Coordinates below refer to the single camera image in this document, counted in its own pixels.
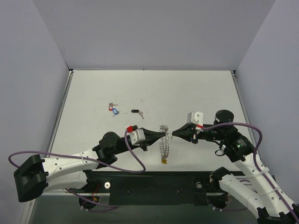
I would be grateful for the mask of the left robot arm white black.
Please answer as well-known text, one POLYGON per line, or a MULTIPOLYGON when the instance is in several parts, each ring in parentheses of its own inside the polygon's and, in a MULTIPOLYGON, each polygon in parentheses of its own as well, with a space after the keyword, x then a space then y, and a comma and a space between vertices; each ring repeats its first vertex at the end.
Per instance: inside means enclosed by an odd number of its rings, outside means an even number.
POLYGON ((28 202, 38 198, 44 192, 58 189, 83 189, 91 192, 96 187, 96 180, 87 176, 86 171, 100 168, 120 168, 113 166, 117 155, 129 151, 136 158, 133 149, 147 147, 160 138, 165 132, 154 132, 145 128, 130 126, 123 137, 114 132, 107 132, 98 145, 86 151, 62 155, 46 153, 41 157, 38 151, 30 151, 31 155, 21 165, 15 165, 14 180, 19 202, 28 202))

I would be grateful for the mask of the round metal keyring disc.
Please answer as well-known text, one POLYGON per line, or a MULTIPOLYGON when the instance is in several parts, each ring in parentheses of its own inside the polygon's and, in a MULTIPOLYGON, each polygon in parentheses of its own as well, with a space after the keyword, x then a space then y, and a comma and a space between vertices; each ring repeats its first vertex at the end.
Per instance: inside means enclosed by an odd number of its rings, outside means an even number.
POLYGON ((169 128, 167 125, 161 125, 160 132, 166 132, 166 136, 160 139, 159 142, 159 148, 160 148, 160 154, 161 154, 161 160, 167 159, 169 156, 170 146, 169 146, 169 128))

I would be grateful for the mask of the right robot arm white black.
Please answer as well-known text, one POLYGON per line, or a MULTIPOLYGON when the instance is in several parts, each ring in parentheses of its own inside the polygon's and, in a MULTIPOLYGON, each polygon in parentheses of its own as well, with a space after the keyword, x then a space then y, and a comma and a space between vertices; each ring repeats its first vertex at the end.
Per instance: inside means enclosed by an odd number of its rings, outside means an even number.
POLYGON ((234 122, 234 114, 228 110, 217 111, 212 125, 203 123, 203 113, 191 112, 187 123, 172 135, 193 144, 199 140, 219 142, 219 150, 242 171, 253 189, 224 167, 210 173, 209 187, 232 195, 255 216, 258 223, 299 222, 299 206, 276 183, 257 153, 262 141, 262 133, 257 127, 234 122))

